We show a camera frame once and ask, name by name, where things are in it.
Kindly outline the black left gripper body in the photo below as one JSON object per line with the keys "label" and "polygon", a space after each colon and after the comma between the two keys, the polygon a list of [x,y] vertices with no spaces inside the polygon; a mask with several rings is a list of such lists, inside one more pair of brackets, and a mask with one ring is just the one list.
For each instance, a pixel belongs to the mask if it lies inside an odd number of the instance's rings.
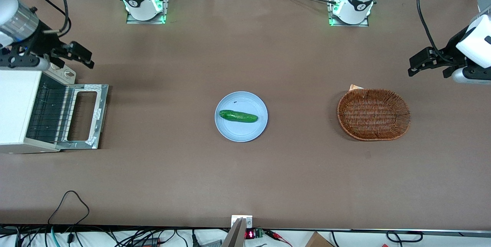
{"label": "black left gripper body", "polygon": [[441,63],[444,66],[458,66],[460,68],[465,67],[467,62],[465,55],[458,50],[456,45],[468,30],[468,26],[461,29],[457,34],[452,36],[447,42],[446,46],[439,50],[440,56],[437,59],[437,63]]}

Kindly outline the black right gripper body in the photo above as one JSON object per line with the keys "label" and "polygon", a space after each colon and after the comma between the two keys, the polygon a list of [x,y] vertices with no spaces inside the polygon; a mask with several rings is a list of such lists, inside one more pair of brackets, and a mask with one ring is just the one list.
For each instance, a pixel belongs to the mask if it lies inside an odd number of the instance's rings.
{"label": "black right gripper body", "polygon": [[63,48],[58,34],[45,34],[42,29],[37,29],[31,36],[14,36],[11,44],[10,57],[20,54],[20,48],[27,53],[33,53],[39,56],[48,54],[52,57],[66,57],[66,51]]}

